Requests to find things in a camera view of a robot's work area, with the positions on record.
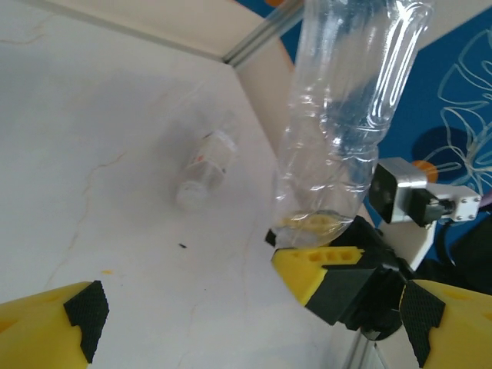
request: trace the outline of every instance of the blue fabric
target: blue fabric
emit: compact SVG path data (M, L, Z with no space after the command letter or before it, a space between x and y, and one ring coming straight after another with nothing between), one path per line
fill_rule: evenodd
M492 8L419 52L391 129L380 144L381 158L396 156L431 163L438 183L467 185L481 194L490 190ZM378 223L380 218L369 210ZM447 244L476 224L452 227ZM436 258L434 249L428 257Z
M260 15L262 18L267 18L274 10L274 7L268 5L264 0L236 0L236 2Z

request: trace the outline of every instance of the clear plastic bottle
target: clear plastic bottle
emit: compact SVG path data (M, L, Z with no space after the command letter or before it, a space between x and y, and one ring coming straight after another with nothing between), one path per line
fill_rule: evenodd
M203 137L179 177L177 204L188 211L199 209L221 185L236 158L239 124L232 113L224 115L220 125Z
M432 5L305 1L274 184L279 247L326 244L354 220Z

